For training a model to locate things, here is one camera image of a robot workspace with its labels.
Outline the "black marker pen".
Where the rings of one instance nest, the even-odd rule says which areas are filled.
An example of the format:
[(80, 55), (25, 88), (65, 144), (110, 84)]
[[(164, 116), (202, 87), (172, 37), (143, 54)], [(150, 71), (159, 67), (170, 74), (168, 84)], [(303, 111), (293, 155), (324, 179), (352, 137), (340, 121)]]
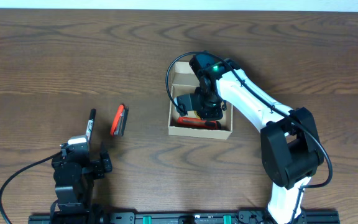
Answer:
[(93, 125), (94, 125), (95, 117), (96, 117), (96, 109), (93, 108), (90, 111), (89, 119), (88, 119), (88, 123), (87, 123), (87, 127), (86, 127), (86, 132), (85, 132), (85, 135), (89, 142), (91, 142), (91, 136), (92, 136), (92, 132), (93, 132)]

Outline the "red stapler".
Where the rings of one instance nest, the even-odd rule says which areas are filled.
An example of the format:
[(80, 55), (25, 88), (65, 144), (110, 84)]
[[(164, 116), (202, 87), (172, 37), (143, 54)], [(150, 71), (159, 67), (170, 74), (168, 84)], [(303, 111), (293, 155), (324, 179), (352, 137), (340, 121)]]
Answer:
[(110, 135), (123, 136), (126, 128), (126, 121), (129, 109), (125, 104), (119, 105), (114, 120), (112, 122)]

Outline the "red utility knife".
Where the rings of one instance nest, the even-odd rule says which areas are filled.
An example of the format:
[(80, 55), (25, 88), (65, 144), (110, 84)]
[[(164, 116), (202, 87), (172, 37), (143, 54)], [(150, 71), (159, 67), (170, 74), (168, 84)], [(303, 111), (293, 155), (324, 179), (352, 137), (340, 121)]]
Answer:
[(191, 128), (201, 128), (209, 130), (220, 130), (222, 128), (219, 121), (208, 121), (184, 116), (179, 117), (177, 119), (177, 123), (182, 126), (188, 126)]

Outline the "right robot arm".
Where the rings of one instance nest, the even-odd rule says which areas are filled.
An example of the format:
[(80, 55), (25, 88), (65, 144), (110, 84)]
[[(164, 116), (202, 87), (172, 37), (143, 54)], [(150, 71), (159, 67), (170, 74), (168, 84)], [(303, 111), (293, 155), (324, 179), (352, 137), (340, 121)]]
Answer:
[(258, 130), (263, 167), (273, 182), (267, 211), (275, 223), (293, 223), (301, 200), (318, 166), (329, 162), (313, 115), (306, 108), (291, 109), (250, 81), (235, 62), (197, 52), (190, 67), (200, 85), (186, 110), (202, 119), (217, 120), (222, 102), (235, 106)]

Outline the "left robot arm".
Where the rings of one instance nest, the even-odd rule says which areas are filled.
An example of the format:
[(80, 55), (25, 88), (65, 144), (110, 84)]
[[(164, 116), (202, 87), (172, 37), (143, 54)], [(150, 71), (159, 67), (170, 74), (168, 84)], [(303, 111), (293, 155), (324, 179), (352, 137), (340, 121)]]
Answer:
[(86, 143), (65, 143), (52, 159), (57, 200), (50, 207), (51, 223), (108, 224), (110, 216), (92, 202), (94, 182), (112, 171), (112, 163), (104, 144), (99, 159), (91, 160)]

